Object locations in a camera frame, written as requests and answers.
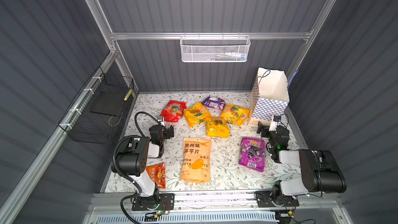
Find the blue checkered paper bag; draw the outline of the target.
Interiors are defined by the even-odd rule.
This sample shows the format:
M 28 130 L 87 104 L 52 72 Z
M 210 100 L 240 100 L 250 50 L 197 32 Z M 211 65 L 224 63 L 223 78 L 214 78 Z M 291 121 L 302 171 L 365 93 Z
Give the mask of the blue checkered paper bag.
M 288 80 L 284 71 L 259 67 L 249 100 L 248 125 L 270 125 L 289 104 Z

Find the large purple snack bag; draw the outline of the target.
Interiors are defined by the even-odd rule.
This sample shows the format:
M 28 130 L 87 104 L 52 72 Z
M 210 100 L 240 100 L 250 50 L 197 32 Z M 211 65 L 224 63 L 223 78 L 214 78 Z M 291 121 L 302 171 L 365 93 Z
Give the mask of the large purple snack bag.
M 264 172 L 265 142 L 261 139 L 245 137 L 240 143 L 239 165 L 249 169 Z

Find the orange red snack bag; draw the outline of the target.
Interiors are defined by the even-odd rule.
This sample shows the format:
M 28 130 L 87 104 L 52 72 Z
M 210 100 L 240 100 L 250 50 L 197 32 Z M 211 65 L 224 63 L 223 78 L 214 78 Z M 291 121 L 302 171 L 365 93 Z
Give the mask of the orange red snack bag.
M 154 166 L 146 167 L 146 171 L 150 179 L 157 185 L 160 189 L 166 188 L 166 177 L 165 177 L 165 164 L 160 163 Z

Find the large orange chips bag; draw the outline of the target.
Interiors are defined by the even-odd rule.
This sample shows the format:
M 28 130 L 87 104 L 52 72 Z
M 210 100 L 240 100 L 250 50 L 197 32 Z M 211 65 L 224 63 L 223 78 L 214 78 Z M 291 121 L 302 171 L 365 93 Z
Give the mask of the large orange chips bag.
M 211 140 L 184 138 L 180 180 L 198 184 L 210 182 L 210 152 Z

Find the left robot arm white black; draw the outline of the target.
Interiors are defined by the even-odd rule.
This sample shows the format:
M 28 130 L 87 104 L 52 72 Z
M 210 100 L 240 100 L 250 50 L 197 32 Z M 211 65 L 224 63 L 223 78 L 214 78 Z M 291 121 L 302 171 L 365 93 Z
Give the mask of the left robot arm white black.
M 114 150 L 111 170 L 136 187 L 128 199 L 132 211 L 151 211 L 153 215 L 168 214 L 174 208 L 174 194 L 163 194 L 166 188 L 164 163 L 147 166 L 147 160 L 160 158 L 164 142 L 174 137 L 174 128 L 165 127 L 163 117 L 150 127 L 150 136 L 130 135 L 122 138 Z

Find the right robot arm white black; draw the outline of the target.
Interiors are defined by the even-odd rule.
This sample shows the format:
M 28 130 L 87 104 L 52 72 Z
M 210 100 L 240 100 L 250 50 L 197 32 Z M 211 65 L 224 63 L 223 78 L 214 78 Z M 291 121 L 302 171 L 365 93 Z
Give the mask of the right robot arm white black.
M 265 145 L 271 159 L 278 164 L 298 166 L 300 176 L 278 180 L 271 190 L 256 191 L 258 207 L 297 207 L 299 196 L 321 198 L 324 193 L 344 193 L 347 183 L 332 153 L 328 150 L 288 148 L 289 130 L 283 124 L 270 126 L 258 122 L 257 133 L 267 138 Z

